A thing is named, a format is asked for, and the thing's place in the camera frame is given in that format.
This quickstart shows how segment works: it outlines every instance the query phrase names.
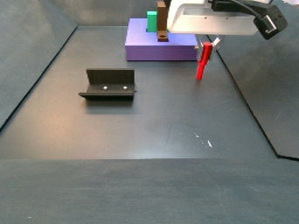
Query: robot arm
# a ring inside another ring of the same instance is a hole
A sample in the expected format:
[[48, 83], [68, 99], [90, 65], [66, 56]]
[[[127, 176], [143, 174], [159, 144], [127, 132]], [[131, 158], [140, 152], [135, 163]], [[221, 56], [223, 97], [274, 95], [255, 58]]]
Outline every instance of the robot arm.
[[167, 29], [174, 33], [253, 35], [273, 38], [287, 22], [275, 5], [239, 0], [172, 0]]

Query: purple block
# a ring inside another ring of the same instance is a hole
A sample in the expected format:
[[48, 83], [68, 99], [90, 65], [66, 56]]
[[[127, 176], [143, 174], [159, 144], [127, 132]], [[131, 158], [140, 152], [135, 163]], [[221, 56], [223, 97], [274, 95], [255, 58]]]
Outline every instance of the purple block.
[[195, 35], [168, 32], [170, 42], [158, 42], [156, 33], [146, 32], [146, 18], [131, 18], [126, 35], [127, 60], [196, 60]]

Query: brown block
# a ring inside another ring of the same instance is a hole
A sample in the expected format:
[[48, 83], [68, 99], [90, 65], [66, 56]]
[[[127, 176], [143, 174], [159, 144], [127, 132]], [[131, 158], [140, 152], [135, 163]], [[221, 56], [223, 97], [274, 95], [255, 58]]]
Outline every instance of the brown block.
[[168, 42], [168, 35], [167, 35], [167, 16], [168, 10], [166, 8], [164, 1], [158, 1], [158, 18], [156, 18], [156, 37], [158, 42]]

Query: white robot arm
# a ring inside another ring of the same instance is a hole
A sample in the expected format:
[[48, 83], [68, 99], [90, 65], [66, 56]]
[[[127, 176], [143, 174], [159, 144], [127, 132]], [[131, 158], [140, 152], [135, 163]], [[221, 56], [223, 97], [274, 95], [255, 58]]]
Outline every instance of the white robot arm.
[[[168, 0], [167, 29], [172, 33], [207, 35], [253, 35], [261, 32], [271, 39], [286, 27], [281, 10], [269, 0]], [[203, 70], [211, 55], [219, 48], [221, 36], [213, 43], [199, 43], [199, 70]]]

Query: red peg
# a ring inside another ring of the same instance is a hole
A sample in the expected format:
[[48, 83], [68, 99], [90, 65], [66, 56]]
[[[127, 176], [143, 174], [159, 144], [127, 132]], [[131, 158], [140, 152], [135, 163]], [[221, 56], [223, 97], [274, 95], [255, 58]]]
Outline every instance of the red peg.
[[203, 42], [203, 50], [202, 50], [199, 68], [198, 68], [198, 75], [196, 75], [198, 80], [202, 80], [205, 67], [207, 66], [209, 61], [211, 59], [211, 51], [213, 51], [213, 43], [211, 42]]

